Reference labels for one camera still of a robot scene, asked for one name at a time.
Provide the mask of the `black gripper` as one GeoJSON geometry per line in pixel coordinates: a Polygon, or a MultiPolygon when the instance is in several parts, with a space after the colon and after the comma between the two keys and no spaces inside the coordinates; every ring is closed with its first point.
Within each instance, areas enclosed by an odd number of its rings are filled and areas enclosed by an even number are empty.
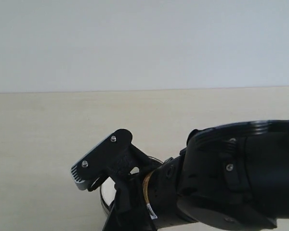
{"type": "Polygon", "coordinates": [[[116,195],[104,231],[158,231],[164,228],[164,217],[153,210],[154,199],[149,198],[149,181],[159,166],[146,166],[139,172],[132,168],[102,171],[103,177],[115,183],[116,195]]]}

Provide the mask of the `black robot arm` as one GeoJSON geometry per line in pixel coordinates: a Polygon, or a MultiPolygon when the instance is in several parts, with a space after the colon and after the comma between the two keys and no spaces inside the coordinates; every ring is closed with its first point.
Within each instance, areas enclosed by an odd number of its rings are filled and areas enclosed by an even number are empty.
{"type": "Polygon", "coordinates": [[[228,231],[275,229],[289,219],[289,120],[193,130],[165,162],[125,149],[139,168],[113,163],[116,194],[105,231],[156,231],[203,223],[228,231]]]}

